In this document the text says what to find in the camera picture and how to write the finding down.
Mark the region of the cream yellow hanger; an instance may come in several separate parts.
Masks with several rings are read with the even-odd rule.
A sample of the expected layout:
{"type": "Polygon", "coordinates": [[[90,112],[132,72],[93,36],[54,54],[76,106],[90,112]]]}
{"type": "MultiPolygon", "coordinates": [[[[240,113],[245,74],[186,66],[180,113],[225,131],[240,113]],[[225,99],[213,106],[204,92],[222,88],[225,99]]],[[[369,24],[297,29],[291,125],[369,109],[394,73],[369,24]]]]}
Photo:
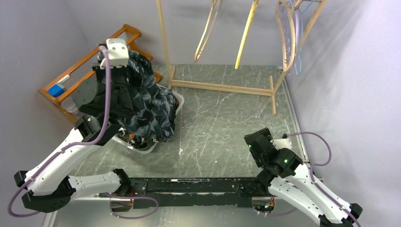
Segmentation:
{"type": "Polygon", "coordinates": [[[247,39],[249,30],[250,30],[250,26],[252,24],[253,17],[254,17],[254,14],[255,14],[255,11],[256,11],[258,5],[259,5],[259,0],[254,0],[252,2],[252,5],[251,5],[251,8],[250,8],[248,17],[247,17],[247,21],[246,21],[246,24],[244,26],[244,31],[243,31],[243,35],[242,35],[242,38],[241,38],[241,42],[240,42],[240,45],[239,45],[239,49],[238,49],[238,53],[237,53],[237,57],[236,57],[236,61],[235,61],[235,69],[239,68],[241,57],[242,57],[242,53],[243,53],[243,49],[244,49],[244,45],[245,45],[245,41],[247,39]]]}

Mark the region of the light wooden hanger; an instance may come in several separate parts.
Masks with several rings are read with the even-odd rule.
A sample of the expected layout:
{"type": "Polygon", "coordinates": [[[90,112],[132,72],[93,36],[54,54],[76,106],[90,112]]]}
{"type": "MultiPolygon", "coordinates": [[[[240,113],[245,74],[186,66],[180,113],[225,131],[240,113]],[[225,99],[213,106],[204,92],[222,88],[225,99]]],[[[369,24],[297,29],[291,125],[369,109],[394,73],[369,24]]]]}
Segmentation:
{"type": "Polygon", "coordinates": [[[193,58],[194,63],[197,63],[199,61],[199,59],[201,58],[201,56],[204,52],[204,49],[205,49],[207,43],[208,43],[208,40],[210,38],[214,24],[218,17],[221,2],[222,2],[221,0],[212,0],[211,1],[211,7],[209,10],[207,20],[206,20],[206,24],[205,24],[203,33],[200,37],[200,41],[198,43],[198,46],[197,46],[195,54],[194,54],[194,58],[193,58]]]}

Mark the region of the dark patterned shorts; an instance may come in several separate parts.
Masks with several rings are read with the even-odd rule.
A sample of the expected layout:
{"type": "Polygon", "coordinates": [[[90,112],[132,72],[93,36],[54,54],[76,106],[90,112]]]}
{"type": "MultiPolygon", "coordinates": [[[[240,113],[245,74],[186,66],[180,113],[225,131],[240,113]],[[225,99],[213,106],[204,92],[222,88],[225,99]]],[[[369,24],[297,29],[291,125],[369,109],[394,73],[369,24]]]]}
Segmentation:
{"type": "Polygon", "coordinates": [[[172,90],[156,83],[152,64],[143,54],[129,51],[128,91],[134,107],[130,118],[120,120],[122,127],[144,139],[168,142],[175,131],[178,100],[172,90]]]}

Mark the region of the orange camo shorts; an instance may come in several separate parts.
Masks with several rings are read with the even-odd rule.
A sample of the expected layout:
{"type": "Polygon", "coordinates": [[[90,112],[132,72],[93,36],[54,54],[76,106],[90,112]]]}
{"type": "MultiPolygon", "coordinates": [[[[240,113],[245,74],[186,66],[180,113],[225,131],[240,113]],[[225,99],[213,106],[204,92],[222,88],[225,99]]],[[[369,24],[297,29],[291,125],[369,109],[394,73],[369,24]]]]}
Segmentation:
{"type": "Polygon", "coordinates": [[[154,139],[145,139],[141,136],[137,136],[125,128],[120,128],[116,135],[119,139],[127,143],[129,147],[137,150],[148,150],[158,143],[158,141],[154,139]]]}

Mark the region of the light blue wire hanger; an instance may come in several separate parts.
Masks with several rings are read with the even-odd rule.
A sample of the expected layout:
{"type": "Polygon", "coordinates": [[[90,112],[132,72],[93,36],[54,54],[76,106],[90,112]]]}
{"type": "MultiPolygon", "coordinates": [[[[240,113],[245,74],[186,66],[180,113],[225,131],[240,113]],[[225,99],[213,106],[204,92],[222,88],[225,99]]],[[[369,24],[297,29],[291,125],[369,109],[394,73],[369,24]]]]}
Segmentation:
{"type": "Polygon", "coordinates": [[[299,39],[298,39],[298,48],[299,51],[296,54],[296,62],[294,64],[295,67],[295,72],[296,75],[299,76],[302,73],[302,58],[301,58],[301,54],[302,54],[302,38],[303,38],[303,33],[304,33],[304,20],[303,20],[303,16],[304,14],[308,11],[308,9],[311,7],[311,5],[315,3],[315,0],[311,1],[306,7],[305,9],[301,10],[300,8],[297,9],[296,13],[298,15],[298,19],[299,22],[298,24],[300,25],[300,31],[299,31],[299,39]]]}

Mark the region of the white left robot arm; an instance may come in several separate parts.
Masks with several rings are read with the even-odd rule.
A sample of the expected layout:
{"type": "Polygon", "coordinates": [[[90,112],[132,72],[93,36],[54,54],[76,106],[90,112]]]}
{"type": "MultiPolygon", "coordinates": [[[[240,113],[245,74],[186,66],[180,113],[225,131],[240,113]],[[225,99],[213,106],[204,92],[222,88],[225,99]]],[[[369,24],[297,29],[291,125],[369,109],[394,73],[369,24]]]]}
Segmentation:
{"type": "Polygon", "coordinates": [[[30,217],[40,212],[51,213],[70,201],[95,195],[126,198],[131,194],[131,181],[122,169],[103,175],[72,177],[68,173],[84,158],[112,139],[118,129],[109,121],[112,94],[112,70],[105,69],[105,113],[102,126],[83,131],[77,125],[64,142],[49,157],[30,171],[18,171],[14,179],[18,186],[7,211],[17,217],[30,217]]]}

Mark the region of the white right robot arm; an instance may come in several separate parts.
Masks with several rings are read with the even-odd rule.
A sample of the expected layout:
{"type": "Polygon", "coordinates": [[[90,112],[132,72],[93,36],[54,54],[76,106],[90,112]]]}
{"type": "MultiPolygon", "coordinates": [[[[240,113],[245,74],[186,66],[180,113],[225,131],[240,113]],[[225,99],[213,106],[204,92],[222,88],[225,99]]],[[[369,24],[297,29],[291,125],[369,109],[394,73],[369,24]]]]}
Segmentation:
{"type": "Polygon", "coordinates": [[[261,172],[251,189],[252,196],[268,194],[283,199],[321,227],[360,226],[363,209],[331,191],[292,151],[288,135],[273,139],[268,128],[244,136],[244,140],[261,172]]]}

